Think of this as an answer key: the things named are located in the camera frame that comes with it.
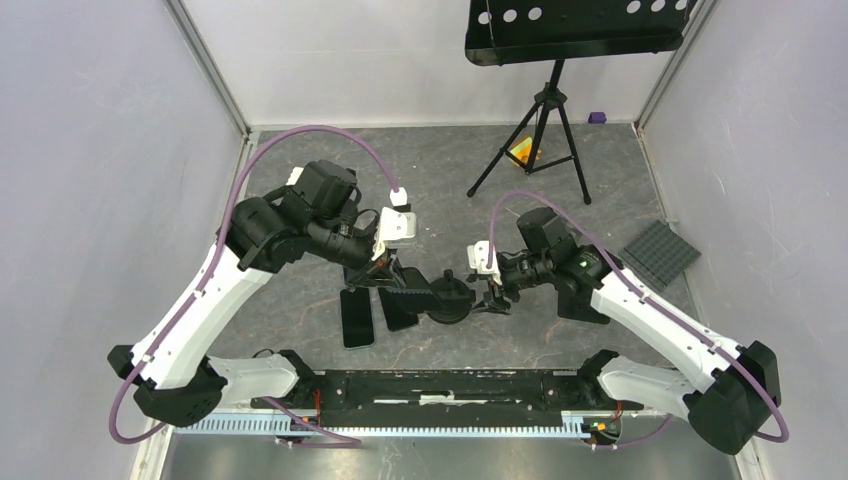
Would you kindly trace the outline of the black round-base phone stand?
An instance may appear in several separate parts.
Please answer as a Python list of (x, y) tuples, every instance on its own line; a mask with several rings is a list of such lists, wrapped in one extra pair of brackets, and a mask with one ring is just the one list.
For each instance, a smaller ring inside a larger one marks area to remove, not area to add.
[(443, 325), (463, 321), (476, 302), (476, 292), (464, 281), (454, 276), (452, 269), (443, 271), (441, 277), (430, 282), (437, 305), (426, 310), (426, 315)]

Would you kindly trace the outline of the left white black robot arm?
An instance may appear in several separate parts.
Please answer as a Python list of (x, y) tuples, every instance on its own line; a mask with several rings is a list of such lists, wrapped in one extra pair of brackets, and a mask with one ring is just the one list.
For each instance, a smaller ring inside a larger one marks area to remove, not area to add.
[(415, 235), (407, 192), (392, 190), (390, 206), (365, 230), (355, 226), (360, 199), (353, 170), (319, 160), (294, 168), (285, 185), (264, 196), (238, 202), (165, 318), (143, 340), (117, 345), (107, 356), (116, 374), (135, 386), (139, 409), (187, 427), (219, 406), (260, 397), (306, 405), (314, 381), (290, 356), (224, 359), (208, 350), (244, 303), (305, 253), (389, 279), (390, 245)]

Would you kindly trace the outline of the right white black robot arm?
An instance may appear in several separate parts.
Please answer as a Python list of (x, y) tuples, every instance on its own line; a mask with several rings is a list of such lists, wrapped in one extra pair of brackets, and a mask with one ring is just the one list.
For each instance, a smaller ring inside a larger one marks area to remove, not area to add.
[(760, 341), (747, 346), (700, 324), (656, 294), (617, 258), (582, 242), (550, 207), (519, 217), (525, 247), (498, 251), (489, 240), (467, 247), (470, 280), (489, 290), (478, 305), (508, 314), (523, 290), (551, 285), (560, 318), (615, 322), (650, 345), (670, 368), (602, 350), (579, 369), (577, 392), (591, 408), (633, 402), (688, 422), (714, 449), (739, 453), (761, 436), (781, 403), (778, 360)]

